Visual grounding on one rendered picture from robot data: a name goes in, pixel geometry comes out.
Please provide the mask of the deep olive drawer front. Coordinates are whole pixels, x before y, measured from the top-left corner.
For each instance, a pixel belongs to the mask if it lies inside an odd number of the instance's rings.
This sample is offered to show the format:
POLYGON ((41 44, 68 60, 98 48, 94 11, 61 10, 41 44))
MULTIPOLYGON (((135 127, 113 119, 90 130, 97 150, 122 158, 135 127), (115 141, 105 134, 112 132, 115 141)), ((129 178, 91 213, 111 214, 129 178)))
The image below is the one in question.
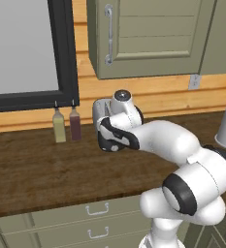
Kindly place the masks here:
POLYGON ((98 218, 76 224, 65 224, 57 227, 35 229, 25 232, 5 233, 3 237, 10 248, 67 248, 85 242, 101 241, 129 233, 150 229, 150 220, 140 211, 119 214, 115 217, 98 218), (108 237, 90 239, 87 230, 102 233, 104 227, 110 228, 108 237))

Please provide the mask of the olive wall cupboard door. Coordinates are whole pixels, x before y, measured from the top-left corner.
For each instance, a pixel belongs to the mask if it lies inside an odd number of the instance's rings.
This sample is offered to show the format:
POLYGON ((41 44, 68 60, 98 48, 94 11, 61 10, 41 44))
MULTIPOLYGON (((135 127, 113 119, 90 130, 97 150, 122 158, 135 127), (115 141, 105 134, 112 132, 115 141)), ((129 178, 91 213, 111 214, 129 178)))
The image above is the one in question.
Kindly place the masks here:
POLYGON ((86 0, 89 59, 97 78, 199 72, 216 0, 86 0), (107 66, 113 5, 113 63, 107 66))

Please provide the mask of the dark red sauce bottle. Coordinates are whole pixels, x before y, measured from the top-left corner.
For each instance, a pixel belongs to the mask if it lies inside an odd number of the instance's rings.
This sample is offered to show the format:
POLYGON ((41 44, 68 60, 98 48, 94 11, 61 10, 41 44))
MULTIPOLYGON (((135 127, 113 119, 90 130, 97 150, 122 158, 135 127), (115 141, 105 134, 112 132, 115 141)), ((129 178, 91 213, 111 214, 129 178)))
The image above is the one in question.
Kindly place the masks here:
POLYGON ((72 111, 70 113, 69 119, 70 119, 70 130, 71 130, 72 140, 80 140, 81 139, 81 119, 75 107, 72 107, 72 111))

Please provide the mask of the olive base cupboard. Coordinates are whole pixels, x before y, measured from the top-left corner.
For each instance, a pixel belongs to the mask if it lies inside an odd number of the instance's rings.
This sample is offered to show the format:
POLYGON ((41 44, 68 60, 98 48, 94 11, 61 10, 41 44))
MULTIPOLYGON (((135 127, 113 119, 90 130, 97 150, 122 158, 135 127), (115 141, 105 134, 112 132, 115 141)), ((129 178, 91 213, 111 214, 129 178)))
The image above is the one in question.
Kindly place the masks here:
POLYGON ((183 244, 185 248, 226 248, 226 217, 215 226, 190 224, 183 244))

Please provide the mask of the grey wall socket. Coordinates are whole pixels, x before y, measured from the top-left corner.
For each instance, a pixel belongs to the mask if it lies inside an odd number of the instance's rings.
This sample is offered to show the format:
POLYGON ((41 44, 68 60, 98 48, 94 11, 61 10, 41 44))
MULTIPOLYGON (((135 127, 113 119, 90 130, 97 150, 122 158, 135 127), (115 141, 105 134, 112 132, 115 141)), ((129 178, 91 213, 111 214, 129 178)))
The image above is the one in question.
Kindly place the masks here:
POLYGON ((188 83, 189 90, 197 90, 200 87, 201 75, 192 74, 188 83))

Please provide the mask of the shallow olive drawer front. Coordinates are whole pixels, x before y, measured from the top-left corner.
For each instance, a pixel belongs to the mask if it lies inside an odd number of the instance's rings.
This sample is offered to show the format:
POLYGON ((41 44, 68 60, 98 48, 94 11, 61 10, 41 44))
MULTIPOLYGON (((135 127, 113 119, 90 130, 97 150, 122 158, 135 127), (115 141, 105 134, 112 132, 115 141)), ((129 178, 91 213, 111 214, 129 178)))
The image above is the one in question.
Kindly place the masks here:
POLYGON ((78 221, 84 221, 93 218, 109 217, 117 214, 135 212, 140 209, 139 201, 139 196, 133 196, 107 201, 90 202, 86 204, 36 211, 31 214, 31 217, 36 228, 43 228, 47 226, 56 226, 65 223, 75 223, 78 221), (100 203, 105 202, 110 205, 110 210, 107 214, 99 216, 87 215, 85 207, 88 204, 99 205, 100 203))

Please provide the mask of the black framed window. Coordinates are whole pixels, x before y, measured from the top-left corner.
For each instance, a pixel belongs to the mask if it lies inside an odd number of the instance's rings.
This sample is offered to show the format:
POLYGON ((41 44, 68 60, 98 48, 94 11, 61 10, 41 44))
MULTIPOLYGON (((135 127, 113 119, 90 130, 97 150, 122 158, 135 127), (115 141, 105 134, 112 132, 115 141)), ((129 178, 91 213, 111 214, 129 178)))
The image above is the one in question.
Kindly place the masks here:
POLYGON ((0 112, 80 104, 72 0, 47 2, 58 89, 0 94, 0 112))

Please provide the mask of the silver toaster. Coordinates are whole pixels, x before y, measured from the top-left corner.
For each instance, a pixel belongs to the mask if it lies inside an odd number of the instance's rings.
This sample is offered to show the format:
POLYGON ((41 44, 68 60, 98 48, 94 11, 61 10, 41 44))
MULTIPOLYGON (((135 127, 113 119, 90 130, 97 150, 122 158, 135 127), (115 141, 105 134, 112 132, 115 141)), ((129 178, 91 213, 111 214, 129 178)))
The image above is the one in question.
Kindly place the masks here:
POLYGON ((116 115, 116 109, 112 99, 96 100, 92 107, 93 125, 95 130, 100 130, 99 126, 103 119, 114 115, 116 115))

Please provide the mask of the yellow-green sauce bottle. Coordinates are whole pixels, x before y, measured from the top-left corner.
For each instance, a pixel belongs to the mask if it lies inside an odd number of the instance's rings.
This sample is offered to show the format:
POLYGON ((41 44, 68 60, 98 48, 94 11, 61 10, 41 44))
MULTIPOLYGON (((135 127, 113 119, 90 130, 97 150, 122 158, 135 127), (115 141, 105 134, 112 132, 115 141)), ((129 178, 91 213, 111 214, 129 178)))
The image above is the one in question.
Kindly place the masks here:
POLYGON ((52 117, 52 124, 54 130, 54 136, 56 142, 65 142, 66 141, 66 132, 64 125, 64 116, 59 111, 58 108, 54 110, 54 115, 52 117))

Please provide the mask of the plain olive cupboard door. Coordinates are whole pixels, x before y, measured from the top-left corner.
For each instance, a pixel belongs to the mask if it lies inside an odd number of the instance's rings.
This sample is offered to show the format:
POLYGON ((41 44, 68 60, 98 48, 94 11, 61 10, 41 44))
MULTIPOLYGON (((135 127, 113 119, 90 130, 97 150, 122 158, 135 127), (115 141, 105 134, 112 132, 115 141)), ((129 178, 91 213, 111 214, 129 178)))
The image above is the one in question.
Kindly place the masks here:
POLYGON ((200 74, 226 74, 226 0, 216 2, 200 74))

